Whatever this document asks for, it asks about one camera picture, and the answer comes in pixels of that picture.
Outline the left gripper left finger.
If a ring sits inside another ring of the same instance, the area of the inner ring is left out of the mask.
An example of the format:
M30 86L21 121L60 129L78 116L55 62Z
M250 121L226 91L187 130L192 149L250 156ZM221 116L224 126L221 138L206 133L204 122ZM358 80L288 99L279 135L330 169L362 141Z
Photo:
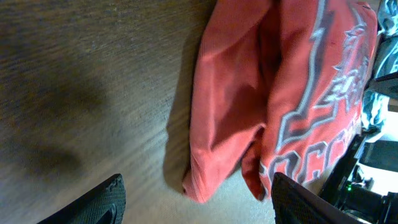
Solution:
M122 224L125 209L123 176L114 174L38 224Z

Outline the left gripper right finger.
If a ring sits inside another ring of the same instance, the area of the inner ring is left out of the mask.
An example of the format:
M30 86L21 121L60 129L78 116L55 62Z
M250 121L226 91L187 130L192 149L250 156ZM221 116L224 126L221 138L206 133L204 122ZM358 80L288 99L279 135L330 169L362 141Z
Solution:
M276 224L361 224L281 172L271 196Z

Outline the plain orange-red t-shirt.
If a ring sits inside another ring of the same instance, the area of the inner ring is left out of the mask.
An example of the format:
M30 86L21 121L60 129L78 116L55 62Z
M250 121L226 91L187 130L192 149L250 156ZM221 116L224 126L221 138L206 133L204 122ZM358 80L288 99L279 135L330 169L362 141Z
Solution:
M218 1L194 74L184 194L207 202L236 165L258 200L278 172L316 182L359 130L376 35L362 1Z

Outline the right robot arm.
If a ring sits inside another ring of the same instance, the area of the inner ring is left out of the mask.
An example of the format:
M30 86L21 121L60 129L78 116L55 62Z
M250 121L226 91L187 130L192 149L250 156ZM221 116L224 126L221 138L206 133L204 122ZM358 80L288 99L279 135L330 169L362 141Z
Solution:
M397 223L397 191L373 190L376 180L364 167L397 173L397 143L373 141L381 129L355 136L323 185L319 197L358 223Z

